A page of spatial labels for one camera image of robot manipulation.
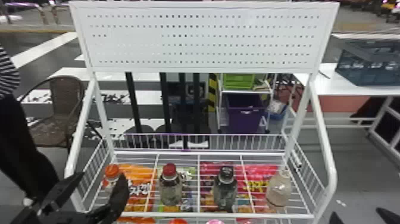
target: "pegboard panel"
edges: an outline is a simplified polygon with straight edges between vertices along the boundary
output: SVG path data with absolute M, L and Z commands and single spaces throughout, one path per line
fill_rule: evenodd
M 70 5 L 95 71 L 311 72 L 338 10 L 333 2 Z

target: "plastic crate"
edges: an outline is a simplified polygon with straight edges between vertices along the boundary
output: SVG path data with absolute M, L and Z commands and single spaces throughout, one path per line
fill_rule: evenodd
M 357 86 L 400 85 L 400 43 L 346 43 L 336 72 Z
M 227 94 L 229 132 L 257 133 L 264 107 L 258 94 Z
M 252 89 L 255 74 L 223 74 L 224 89 Z

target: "wicker chair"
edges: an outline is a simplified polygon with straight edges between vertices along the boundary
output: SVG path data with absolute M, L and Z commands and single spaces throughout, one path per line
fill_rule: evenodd
M 30 126 L 30 133 L 37 146 L 66 147 L 69 153 L 72 133 L 75 132 L 77 126 L 85 89 L 76 77 L 57 76 L 37 84 L 20 99 L 20 102 L 32 90 L 46 83 L 50 85 L 53 115 Z M 92 125 L 89 124 L 89 126 L 99 135 Z

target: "white table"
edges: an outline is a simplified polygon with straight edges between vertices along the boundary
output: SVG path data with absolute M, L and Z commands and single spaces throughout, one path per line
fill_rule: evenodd
M 400 153 L 395 149 L 400 142 L 400 129 L 390 142 L 386 142 L 376 132 L 376 127 L 385 113 L 389 113 L 396 119 L 400 120 L 400 113 L 390 107 L 393 97 L 400 96 L 400 86 L 356 86 L 343 76 L 335 72 L 336 63 L 323 63 L 320 66 L 320 74 L 315 80 L 315 89 L 318 95 L 325 96 L 380 96 L 387 97 L 382 105 L 378 115 L 371 119 L 366 118 L 350 118 L 350 117 L 329 117 L 326 120 L 356 120 L 356 125 L 326 125 L 329 128 L 368 128 L 368 134 L 379 141 L 390 153 L 392 153 L 400 161 Z M 309 74 L 297 73 L 293 74 L 302 85 L 307 84 Z M 372 125 L 362 125 L 363 121 L 374 120 Z
M 400 86 L 356 86 L 335 72 L 336 63 L 323 63 L 315 80 L 318 95 L 331 96 L 400 96 Z M 302 85 L 307 84 L 309 74 L 293 74 Z

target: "striped sleeve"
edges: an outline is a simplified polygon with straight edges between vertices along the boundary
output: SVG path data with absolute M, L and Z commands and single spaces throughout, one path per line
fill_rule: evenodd
M 20 74 L 7 52 L 0 46 L 0 99 L 11 94 L 20 84 Z

